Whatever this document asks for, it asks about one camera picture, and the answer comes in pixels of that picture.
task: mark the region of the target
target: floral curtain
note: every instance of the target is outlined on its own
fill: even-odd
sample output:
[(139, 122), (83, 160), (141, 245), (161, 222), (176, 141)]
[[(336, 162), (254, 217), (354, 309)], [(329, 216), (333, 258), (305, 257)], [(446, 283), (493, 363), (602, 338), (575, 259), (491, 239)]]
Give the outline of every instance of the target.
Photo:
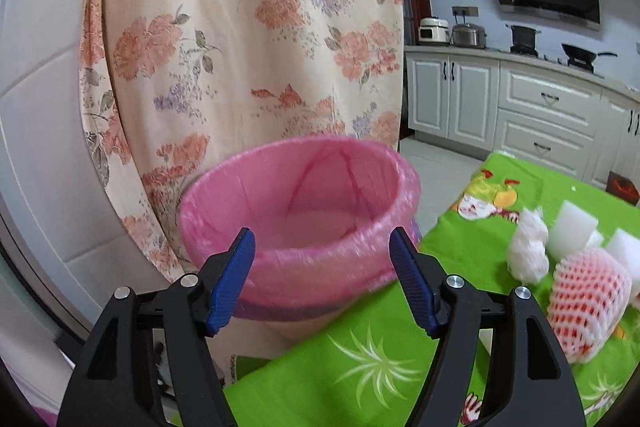
[(180, 195), (229, 156), (341, 134), (396, 147), (402, 0), (85, 0), (81, 110), (105, 191), (170, 281)]

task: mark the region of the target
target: white rice cooker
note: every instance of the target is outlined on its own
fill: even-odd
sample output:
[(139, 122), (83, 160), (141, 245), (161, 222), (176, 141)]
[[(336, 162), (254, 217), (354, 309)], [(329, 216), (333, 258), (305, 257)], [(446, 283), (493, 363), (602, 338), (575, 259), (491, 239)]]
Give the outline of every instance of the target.
[(434, 17), (421, 19), (418, 41), (424, 44), (449, 44), (449, 22)]

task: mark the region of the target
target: power outlet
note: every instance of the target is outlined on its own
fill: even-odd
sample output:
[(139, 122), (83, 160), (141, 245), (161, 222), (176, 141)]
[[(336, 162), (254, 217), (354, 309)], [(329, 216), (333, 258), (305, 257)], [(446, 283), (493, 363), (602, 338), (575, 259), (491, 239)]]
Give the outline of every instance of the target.
[(478, 6), (452, 6), (453, 16), (478, 17)]

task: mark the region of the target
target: green tablecloth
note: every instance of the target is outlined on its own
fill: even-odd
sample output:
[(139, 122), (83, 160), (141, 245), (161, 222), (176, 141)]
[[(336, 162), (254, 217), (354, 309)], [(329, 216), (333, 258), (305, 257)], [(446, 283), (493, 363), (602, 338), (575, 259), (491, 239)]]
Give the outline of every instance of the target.
[[(508, 293), (517, 285), (507, 272), (505, 252), (516, 227), (514, 216), (525, 207), (542, 206), (551, 226), (561, 203), (570, 200), (598, 217), (606, 241), (616, 228), (640, 237), (638, 209), (586, 184), (498, 154), (482, 169), (462, 203), (445, 212), (420, 244), (448, 273), (463, 275), (477, 288)], [(534, 290), (543, 309), (552, 270)], [(436, 344), (415, 325), (394, 283), (226, 389), (226, 397), (242, 427), (404, 426)], [(463, 425), (474, 418), (473, 405), (483, 395), (488, 360), (479, 344)], [(595, 359), (572, 366), (588, 425), (612, 403), (639, 361), (640, 314), (629, 307)]]

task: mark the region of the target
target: cartoon face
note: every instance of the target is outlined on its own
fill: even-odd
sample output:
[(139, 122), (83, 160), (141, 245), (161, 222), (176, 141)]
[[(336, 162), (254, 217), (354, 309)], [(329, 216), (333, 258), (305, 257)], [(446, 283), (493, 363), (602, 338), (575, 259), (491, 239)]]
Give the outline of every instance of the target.
[(493, 203), (479, 200), (469, 194), (465, 194), (458, 204), (458, 213), (460, 216), (474, 221), (476, 219), (485, 219), (494, 215), (497, 212), (497, 208)]

